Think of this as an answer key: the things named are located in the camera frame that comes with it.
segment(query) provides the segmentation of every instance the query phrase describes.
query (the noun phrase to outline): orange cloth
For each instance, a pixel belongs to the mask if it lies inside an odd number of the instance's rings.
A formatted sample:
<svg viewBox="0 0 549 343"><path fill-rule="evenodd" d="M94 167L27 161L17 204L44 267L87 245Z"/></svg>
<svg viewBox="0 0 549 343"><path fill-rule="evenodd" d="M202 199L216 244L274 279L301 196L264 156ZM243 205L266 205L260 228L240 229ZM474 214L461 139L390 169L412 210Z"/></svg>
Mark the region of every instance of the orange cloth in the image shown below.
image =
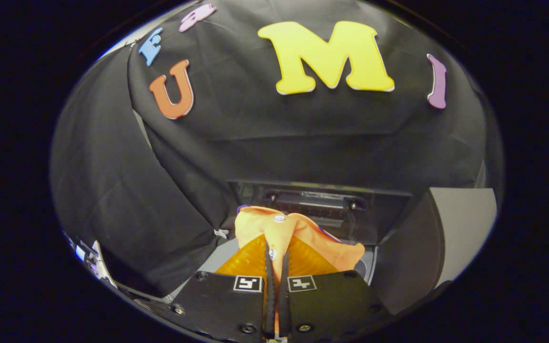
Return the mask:
<svg viewBox="0 0 549 343"><path fill-rule="evenodd" d="M309 217L299 213L282 212L259 206L243 207L235 220L238 248L264 235L268 248L274 250L272 259L275 298L278 298L283 257L289 250L288 276L320 275L350 271L355 268L366 248L361 244L335 242L321 231ZM275 306L274 330L279 332L279 309Z"/></svg>
<svg viewBox="0 0 549 343"><path fill-rule="evenodd" d="M284 220L277 221L275 217L283 217ZM240 208L235 220L235 234L239 248L264 234L268 247L276 252L272 260L276 285L281 281L283 256L287 252L292 237L309 245L340 272L355 268L366 252L366 248L361 243L348 245L335 242L305 215L299 213L284 215L275 209L258 206Z"/></svg>

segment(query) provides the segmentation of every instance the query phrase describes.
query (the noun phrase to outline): black fabric backdrop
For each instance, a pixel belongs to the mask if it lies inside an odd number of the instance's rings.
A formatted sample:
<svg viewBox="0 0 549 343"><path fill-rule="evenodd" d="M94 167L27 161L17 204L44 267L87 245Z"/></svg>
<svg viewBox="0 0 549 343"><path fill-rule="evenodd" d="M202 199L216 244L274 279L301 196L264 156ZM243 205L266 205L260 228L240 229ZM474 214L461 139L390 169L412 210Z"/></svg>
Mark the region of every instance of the black fabric backdrop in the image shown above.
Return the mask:
<svg viewBox="0 0 549 343"><path fill-rule="evenodd" d="M74 84L174 4L0 2L0 342L187 340L80 267L48 183L53 130ZM549 342L549 2L402 4L465 46L501 124L506 200L479 257L441 297L364 341Z"/></svg>
<svg viewBox="0 0 549 343"><path fill-rule="evenodd" d="M482 107L481 90L415 29L355 0L211 3L216 12L186 32L179 22L201 3L159 25L161 51L150 67L138 52L147 36L97 61L57 124L51 183L62 227L90 244L98 239L116 280L163 296L189 277L215 247L212 230L239 205L226 180L420 195L429 187L473 187L484 159L487 169L501 169L501 159L486 156L487 136L498 142L497 129L487 131L493 114ZM305 66L317 80L313 92L277 93L279 62L257 31L296 21L327 41L343 20L376 29L395 90L354 91L344 80L328 89ZM444 110L427 102L427 53L447 66ZM183 59L190 61L194 104L170 120L149 86ZM343 75L350 71L347 63ZM178 102L174 82L167 85ZM491 182L499 196L502 185Z"/></svg>

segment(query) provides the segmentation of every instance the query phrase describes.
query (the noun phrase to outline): orange fabric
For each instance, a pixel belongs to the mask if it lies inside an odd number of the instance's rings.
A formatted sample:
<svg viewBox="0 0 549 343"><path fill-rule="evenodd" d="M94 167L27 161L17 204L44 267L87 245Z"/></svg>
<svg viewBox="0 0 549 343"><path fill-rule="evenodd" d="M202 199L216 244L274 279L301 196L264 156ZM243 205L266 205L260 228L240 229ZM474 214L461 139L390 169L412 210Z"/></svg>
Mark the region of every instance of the orange fabric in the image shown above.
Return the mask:
<svg viewBox="0 0 549 343"><path fill-rule="evenodd" d="M289 243L288 276L323 275L338 272L321 254L298 237Z"/></svg>
<svg viewBox="0 0 549 343"><path fill-rule="evenodd" d="M299 213L284 215L275 209L244 207L240 208L234 225L241 250L263 234L268 248L275 251L272 265L276 299L279 296L283 257L287 250L288 276L350 271L366 252L361 243L348 245L335 242L314 221ZM278 306L275 306L274 330L279 332Z"/></svg>
<svg viewBox="0 0 549 343"><path fill-rule="evenodd" d="M277 222L276 216L283 216L285 220ZM287 252L292 237L309 245L339 272L355 268L361 256L366 252L366 248L361 243L348 245L333 241L305 215L299 213L284 215L275 209L258 206L240 209L235 220L235 234L239 248L264 234L268 247L276 251L276 256L272 261L276 285L281 281L283 256Z"/></svg>
<svg viewBox="0 0 549 343"><path fill-rule="evenodd" d="M225 275L260 276L266 280L266 238L264 235L253 239L235 252L215 273Z"/></svg>

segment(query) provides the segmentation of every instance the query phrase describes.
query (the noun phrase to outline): screw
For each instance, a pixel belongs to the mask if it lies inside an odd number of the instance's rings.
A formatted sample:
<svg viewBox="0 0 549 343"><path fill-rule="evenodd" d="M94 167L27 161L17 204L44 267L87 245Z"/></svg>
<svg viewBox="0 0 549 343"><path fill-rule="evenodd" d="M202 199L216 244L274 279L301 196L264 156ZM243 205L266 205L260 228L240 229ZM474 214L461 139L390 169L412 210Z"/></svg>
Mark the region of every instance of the screw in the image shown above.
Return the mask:
<svg viewBox="0 0 549 343"><path fill-rule="evenodd" d="M255 326L253 326L251 324L244 324L243 326L241 326L240 330L243 333L252 334L252 333L255 332Z"/></svg>
<svg viewBox="0 0 549 343"><path fill-rule="evenodd" d="M207 277L209 276L209 274L205 273L205 272L198 272L196 273L196 278L201 282L201 281L204 281Z"/></svg>
<svg viewBox="0 0 549 343"><path fill-rule="evenodd" d="M185 310L183 310L183 308L179 305L173 306L173 312L175 312L176 314L185 314Z"/></svg>
<svg viewBox="0 0 549 343"><path fill-rule="evenodd" d="M300 325L298 327L299 332L309 332L310 330L312 330L312 327L310 325L307 325L307 324Z"/></svg>

